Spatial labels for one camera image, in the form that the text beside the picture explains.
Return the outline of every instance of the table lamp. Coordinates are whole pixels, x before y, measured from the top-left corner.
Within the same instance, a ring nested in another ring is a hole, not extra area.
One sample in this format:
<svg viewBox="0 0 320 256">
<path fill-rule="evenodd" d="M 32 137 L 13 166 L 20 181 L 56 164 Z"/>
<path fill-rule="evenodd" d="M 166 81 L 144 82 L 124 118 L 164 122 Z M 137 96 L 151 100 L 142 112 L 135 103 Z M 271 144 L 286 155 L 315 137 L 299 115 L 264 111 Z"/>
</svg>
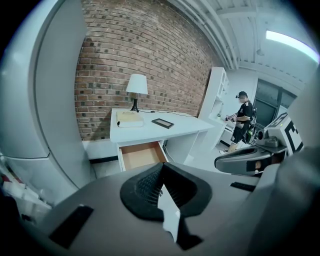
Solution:
<svg viewBox="0 0 320 256">
<path fill-rule="evenodd" d="M 142 74 L 132 74 L 126 92 L 135 93 L 135 99 L 131 111 L 138 110 L 138 94 L 148 94 L 147 78 Z"/>
</svg>

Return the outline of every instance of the white lampshade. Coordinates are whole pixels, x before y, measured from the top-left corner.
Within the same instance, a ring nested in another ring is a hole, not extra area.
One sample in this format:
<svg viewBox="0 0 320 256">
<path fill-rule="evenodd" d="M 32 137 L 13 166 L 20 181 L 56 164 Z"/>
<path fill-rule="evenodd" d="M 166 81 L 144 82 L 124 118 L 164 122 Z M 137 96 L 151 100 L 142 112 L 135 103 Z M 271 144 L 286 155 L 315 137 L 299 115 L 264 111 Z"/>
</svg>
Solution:
<svg viewBox="0 0 320 256">
<path fill-rule="evenodd" d="M 146 76 L 142 74 L 132 74 L 126 91 L 129 93 L 148 94 Z"/>
</svg>

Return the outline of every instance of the white paper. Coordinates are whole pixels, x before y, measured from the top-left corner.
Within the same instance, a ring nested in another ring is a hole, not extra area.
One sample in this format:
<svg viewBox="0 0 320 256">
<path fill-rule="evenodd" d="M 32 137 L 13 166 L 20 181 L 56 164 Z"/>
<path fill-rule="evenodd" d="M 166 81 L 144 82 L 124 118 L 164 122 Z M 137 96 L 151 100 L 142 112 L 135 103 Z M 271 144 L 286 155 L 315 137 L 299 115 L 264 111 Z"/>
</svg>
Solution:
<svg viewBox="0 0 320 256">
<path fill-rule="evenodd" d="M 163 229 L 170 232 L 174 242 L 176 242 L 178 237 L 180 210 L 175 204 L 165 185 L 162 186 L 162 189 L 159 193 L 158 209 L 163 211 Z"/>
</svg>

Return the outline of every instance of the fluorescent light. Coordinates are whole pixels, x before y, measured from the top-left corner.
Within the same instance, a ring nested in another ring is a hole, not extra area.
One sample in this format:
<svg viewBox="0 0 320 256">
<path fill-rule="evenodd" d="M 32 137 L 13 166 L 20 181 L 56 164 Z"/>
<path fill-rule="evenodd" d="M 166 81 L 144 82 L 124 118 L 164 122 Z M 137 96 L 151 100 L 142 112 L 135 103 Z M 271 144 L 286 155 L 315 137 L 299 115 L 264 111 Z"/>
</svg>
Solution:
<svg viewBox="0 0 320 256">
<path fill-rule="evenodd" d="M 303 42 L 300 42 L 299 40 L 294 39 L 290 36 L 267 30 L 265 38 L 291 46 L 299 50 L 300 52 L 303 52 L 304 54 L 308 55 L 317 63 L 319 63 L 320 61 L 319 54 L 316 51 L 311 49 L 308 45 L 304 44 Z"/>
</svg>

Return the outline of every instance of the white refrigerator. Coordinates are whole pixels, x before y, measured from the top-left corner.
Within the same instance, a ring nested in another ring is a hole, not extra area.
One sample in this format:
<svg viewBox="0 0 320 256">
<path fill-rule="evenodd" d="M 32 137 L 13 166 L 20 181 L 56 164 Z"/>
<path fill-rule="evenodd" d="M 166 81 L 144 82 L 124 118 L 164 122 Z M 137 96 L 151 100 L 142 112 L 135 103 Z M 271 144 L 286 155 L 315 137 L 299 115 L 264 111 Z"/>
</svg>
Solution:
<svg viewBox="0 0 320 256">
<path fill-rule="evenodd" d="M 74 95 L 85 34 L 79 0 L 43 0 L 0 63 L 0 151 L 17 176 L 53 205 L 90 181 Z"/>
</svg>

